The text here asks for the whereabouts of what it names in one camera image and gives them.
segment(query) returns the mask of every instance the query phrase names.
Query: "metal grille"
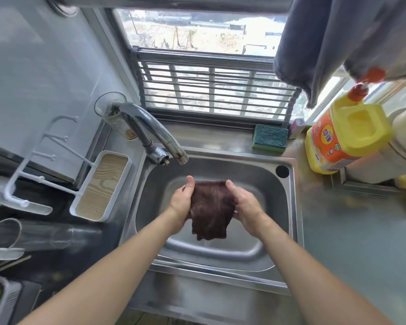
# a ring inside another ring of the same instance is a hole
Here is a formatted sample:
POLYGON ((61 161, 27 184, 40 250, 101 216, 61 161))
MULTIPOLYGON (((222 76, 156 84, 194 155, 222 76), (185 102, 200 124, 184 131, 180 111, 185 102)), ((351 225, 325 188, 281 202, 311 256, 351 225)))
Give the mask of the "metal grille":
POLYGON ((273 74, 272 58, 133 48, 141 103, 147 107, 282 121, 301 90, 273 74))

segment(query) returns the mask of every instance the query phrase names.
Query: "orange label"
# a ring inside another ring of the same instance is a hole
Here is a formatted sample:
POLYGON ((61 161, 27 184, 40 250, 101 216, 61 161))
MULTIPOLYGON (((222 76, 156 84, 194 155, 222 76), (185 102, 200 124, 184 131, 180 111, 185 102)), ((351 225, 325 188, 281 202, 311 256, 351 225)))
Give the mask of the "orange label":
POLYGON ((334 124, 332 123, 331 110, 328 109, 312 128, 312 140, 316 151, 329 163, 337 163, 342 159, 354 159, 346 154, 340 146, 334 124))

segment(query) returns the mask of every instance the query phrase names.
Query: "forearm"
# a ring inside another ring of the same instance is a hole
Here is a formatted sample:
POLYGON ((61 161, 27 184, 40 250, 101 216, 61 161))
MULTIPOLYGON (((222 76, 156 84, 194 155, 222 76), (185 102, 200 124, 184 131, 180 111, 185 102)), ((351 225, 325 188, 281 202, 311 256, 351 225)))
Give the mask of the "forearm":
POLYGON ((392 324, 363 296, 311 257, 275 223, 259 233, 309 324, 392 324))
POLYGON ((160 215, 20 324, 113 325, 171 231, 168 215, 160 215))

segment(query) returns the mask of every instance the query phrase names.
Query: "sink drain hole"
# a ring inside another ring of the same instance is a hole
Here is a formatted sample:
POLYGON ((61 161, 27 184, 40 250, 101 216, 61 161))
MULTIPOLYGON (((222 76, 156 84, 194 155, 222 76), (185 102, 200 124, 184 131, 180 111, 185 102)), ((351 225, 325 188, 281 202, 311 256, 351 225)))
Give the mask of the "sink drain hole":
POLYGON ((290 174, 289 169, 284 165, 277 166, 277 168, 275 170, 275 173, 280 178, 287 178, 289 176, 289 174, 290 174))

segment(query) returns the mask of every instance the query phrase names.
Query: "hand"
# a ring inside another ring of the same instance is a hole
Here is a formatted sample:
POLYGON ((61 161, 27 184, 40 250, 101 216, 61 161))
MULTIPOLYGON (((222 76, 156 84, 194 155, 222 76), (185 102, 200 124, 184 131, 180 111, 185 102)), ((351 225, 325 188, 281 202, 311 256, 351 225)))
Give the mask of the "hand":
POLYGON ((252 193, 236 186, 231 180, 226 181, 226 186, 236 197, 238 203, 236 206, 238 214, 233 217, 242 223, 250 235, 259 238, 260 228, 265 226, 267 221, 272 221, 272 219, 263 211, 260 203, 252 193))
POLYGON ((174 192, 170 204, 163 212, 163 214, 171 217, 172 235, 177 234, 184 227, 191 206, 191 195, 194 192, 194 187, 194 178, 190 175, 187 176, 187 183, 174 192))

